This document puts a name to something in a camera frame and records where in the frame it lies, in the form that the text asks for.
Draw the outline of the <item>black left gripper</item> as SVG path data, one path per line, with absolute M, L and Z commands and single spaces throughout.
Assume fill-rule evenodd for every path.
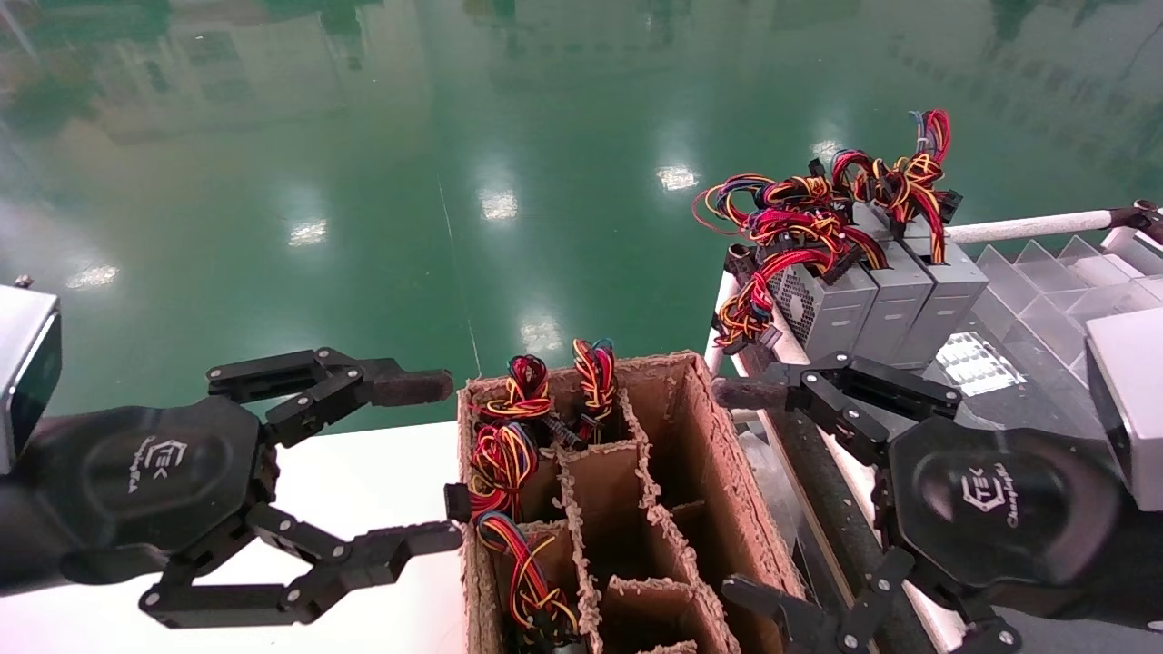
M 349 593 L 457 550 L 452 521 L 343 541 L 274 509 L 278 467 L 259 418 L 222 397 L 47 419 L 17 457 L 17 582 L 116 584 L 163 570 L 140 610 L 169 630 L 312 624 Z M 281 584 L 195 580 L 254 540 L 308 564 Z

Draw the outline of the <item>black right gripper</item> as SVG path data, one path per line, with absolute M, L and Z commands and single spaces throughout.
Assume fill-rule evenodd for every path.
M 886 526 L 899 546 L 851 607 L 829 613 L 740 574 L 722 582 L 726 600 L 776 624 L 785 653 L 868 653 L 907 583 L 965 623 L 952 653 L 1022 649 L 990 605 L 1087 617 L 1108 598 L 1137 503 L 1101 441 L 969 428 L 952 421 L 959 391 L 847 351 L 715 378 L 711 393 L 728 410 L 800 412 L 861 464 L 889 465 Z M 918 425 L 890 440 L 859 404 Z

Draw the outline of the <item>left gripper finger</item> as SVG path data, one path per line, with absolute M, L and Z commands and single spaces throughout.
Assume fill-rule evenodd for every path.
M 208 392 L 236 404 L 281 399 L 265 414 L 267 442 L 286 448 L 365 405 L 402 407 L 452 396 L 445 369 L 408 372 L 395 358 L 354 358 L 333 348 L 280 353 L 208 370 Z

